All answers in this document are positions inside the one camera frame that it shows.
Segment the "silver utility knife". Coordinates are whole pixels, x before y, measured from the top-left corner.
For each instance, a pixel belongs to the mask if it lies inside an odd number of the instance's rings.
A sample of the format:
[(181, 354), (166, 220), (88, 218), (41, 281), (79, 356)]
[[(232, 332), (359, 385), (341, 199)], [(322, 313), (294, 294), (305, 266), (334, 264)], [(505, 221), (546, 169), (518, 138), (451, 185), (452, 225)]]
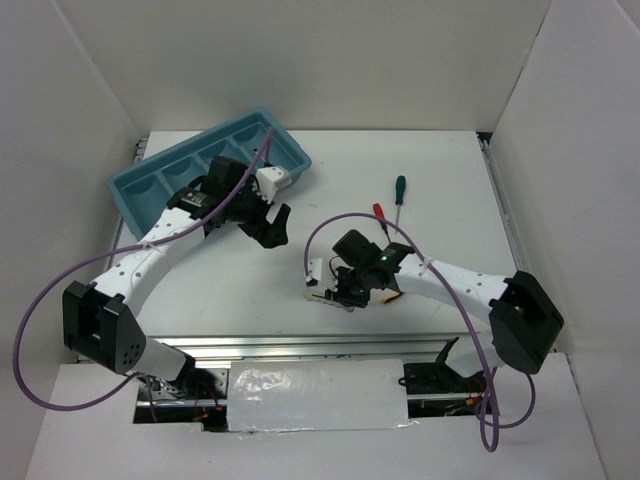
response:
[(306, 290), (304, 292), (304, 297), (305, 297), (305, 299), (307, 301), (317, 302), (317, 303), (321, 303), (321, 304), (324, 304), (324, 305), (329, 305), (329, 306), (332, 306), (332, 307), (340, 308), (340, 309), (345, 310), (347, 312), (353, 312), (355, 310), (354, 307), (345, 306), (345, 305), (341, 304), (340, 302), (338, 302), (336, 300), (333, 300), (330, 295), (327, 295), (326, 293), (322, 293), (320, 291)]

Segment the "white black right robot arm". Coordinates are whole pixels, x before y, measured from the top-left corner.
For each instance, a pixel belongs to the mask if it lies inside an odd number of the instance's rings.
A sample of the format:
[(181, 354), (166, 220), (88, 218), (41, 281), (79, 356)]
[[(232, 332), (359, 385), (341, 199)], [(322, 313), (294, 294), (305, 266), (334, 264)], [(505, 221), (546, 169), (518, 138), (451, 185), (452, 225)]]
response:
[(378, 247), (356, 230), (333, 247), (343, 261), (331, 299), (364, 308), (372, 290), (392, 290), (461, 307), (487, 325), (484, 332), (446, 342), (436, 360), (411, 367), (400, 379), (408, 393), (453, 393), (484, 370), (509, 366), (537, 374), (564, 319), (538, 280), (517, 271), (510, 277), (486, 275), (420, 257), (409, 245)]

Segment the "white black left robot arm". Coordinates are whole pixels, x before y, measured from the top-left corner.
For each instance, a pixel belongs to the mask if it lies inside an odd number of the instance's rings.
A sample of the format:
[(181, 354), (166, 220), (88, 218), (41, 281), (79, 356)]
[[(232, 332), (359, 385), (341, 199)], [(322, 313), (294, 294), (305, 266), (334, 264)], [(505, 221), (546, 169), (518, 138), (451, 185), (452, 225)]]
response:
[(287, 244), (288, 205), (274, 220), (267, 214), (275, 194), (292, 182), (283, 167), (247, 165), (225, 156), (213, 159), (207, 174), (181, 188), (168, 201), (136, 251), (88, 284), (72, 282), (63, 292), (63, 341), (70, 350), (116, 374), (139, 372), (161, 380), (176, 399), (194, 394), (211, 375), (195, 359), (147, 337), (137, 322), (160, 281), (215, 228), (235, 223), (263, 248)]

